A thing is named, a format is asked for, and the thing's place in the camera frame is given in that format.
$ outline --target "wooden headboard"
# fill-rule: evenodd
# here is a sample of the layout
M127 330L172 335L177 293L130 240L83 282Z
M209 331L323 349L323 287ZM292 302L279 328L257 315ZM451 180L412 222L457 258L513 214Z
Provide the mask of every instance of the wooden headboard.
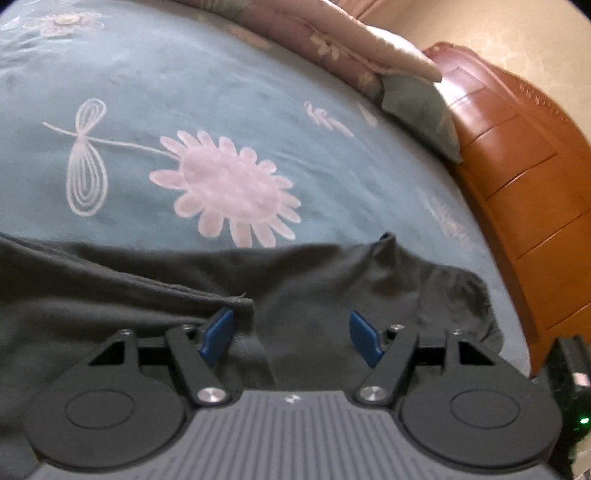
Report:
M442 70L464 163L451 165L521 319L535 374L552 341L591 341L591 147L526 80L466 47L426 52Z

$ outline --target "flower pattern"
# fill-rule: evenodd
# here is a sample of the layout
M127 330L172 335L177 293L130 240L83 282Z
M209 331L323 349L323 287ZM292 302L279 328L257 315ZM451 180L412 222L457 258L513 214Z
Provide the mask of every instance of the flower pattern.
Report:
M42 18L33 18L25 23L23 28L28 30L39 30L43 37L64 37L75 30L98 30L104 27L104 24L98 21L102 17L97 12L82 13L61 13L50 14Z
M257 35L256 33L253 33L250 30L242 28L238 25L228 25L226 27L226 30L229 31L236 38L247 42L253 47L261 48L263 50L269 50L272 47L271 43L265 40L260 35Z
M167 189L184 190L174 202L179 217L200 214L199 233L205 238L220 235L229 219L230 234L237 247L252 246L252 232L263 247L274 247L276 233L293 240L294 232L279 217L299 223L295 208L301 202L285 190L293 183L273 175L271 160L257 163L256 152L244 147L239 153L232 140L219 138L217 146L207 132L197 138L179 131L178 142L161 137L160 142L179 159L178 170L156 170L150 180Z
M17 28L21 23L20 15L14 17L10 22L6 22L4 25L0 27L0 32L6 32L7 30L12 30L13 28Z
M443 234L448 238L455 238L459 244L468 250L472 250L474 244L466 231L464 224L460 223L449 211L449 208L443 204L438 198L433 197L431 200L427 197L425 192L417 189L421 197L423 206L433 215L437 224L441 228Z
M375 73L364 72L361 75L359 75L359 78L357 79L357 86L362 92L365 92L368 89L369 85L371 85L375 80Z
M363 115L363 118L365 118L365 121L368 123L368 125L371 125L372 127L378 126L378 119L375 117L375 115L373 113L371 113L369 110L367 110L359 102L357 102L357 107L361 111L361 114Z
M330 54L334 61L337 61L340 56L340 50L334 45L330 39L318 32L312 34L310 41L318 47L318 55L324 57Z
M347 137L355 136L355 134L341 122L329 117L328 112L323 108L314 108L310 102L304 102L304 108L306 109L308 116L314 121L316 125L321 125L328 130L337 129L344 135L347 135Z

